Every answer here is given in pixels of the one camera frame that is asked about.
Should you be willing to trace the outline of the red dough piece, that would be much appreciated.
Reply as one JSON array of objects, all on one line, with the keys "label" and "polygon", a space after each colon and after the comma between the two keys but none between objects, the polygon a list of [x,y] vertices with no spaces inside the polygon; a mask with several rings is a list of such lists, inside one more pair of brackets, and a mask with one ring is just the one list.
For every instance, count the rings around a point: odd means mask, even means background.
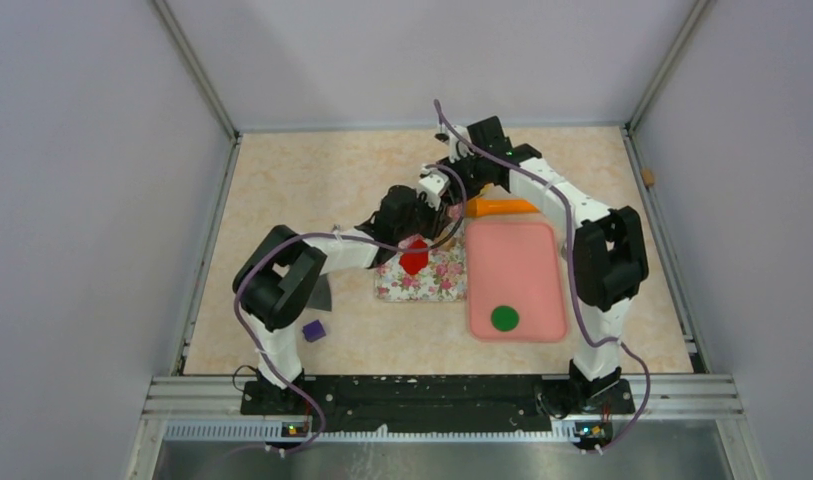
[{"label": "red dough piece", "polygon": [[414,240],[407,249],[410,253],[402,253],[398,260],[403,271],[409,275],[417,275],[429,263],[428,245],[422,238]]}]

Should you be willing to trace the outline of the wooden rolling pin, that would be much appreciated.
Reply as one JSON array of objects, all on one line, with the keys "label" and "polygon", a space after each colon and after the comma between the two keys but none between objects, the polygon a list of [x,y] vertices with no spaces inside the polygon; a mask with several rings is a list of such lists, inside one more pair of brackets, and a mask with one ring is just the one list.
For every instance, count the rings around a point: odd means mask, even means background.
[{"label": "wooden rolling pin", "polygon": [[441,235],[431,244],[431,252],[453,252],[462,247],[464,234],[462,231],[456,233],[448,232]]}]

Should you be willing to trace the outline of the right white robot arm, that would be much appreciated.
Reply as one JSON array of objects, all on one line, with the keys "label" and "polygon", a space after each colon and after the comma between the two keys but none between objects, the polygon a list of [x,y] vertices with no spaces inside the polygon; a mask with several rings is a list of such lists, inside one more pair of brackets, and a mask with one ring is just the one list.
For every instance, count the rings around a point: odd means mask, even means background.
[{"label": "right white robot arm", "polygon": [[582,339],[570,362],[568,397],[594,412],[621,379],[625,318],[649,265],[640,214],[611,208],[574,186],[529,144],[513,145],[498,117],[466,127],[438,117],[438,139],[469,194],[498,186],[536,207],[564,236],[570,306]]}]

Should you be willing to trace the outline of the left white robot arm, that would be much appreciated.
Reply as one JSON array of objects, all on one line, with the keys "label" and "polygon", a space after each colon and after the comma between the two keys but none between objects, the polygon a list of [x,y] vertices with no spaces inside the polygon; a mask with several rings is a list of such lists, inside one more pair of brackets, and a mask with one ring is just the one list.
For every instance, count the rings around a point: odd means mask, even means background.
[{"label": "left white robot arm", "polygon": [[295,323],[310,307],[319,280],[382,266],[405,253],[406,241],[415,236],[428,240],[425,249],[431,251],[447,228],[458,228],[451,213],[462,198],[449,187],[395,185],[353,228],[298,233],[277,225],[268,232],[234,277],[232,292],[236,318],[259,357],[265,401],[274,410],[290,413],[301,404]]}]

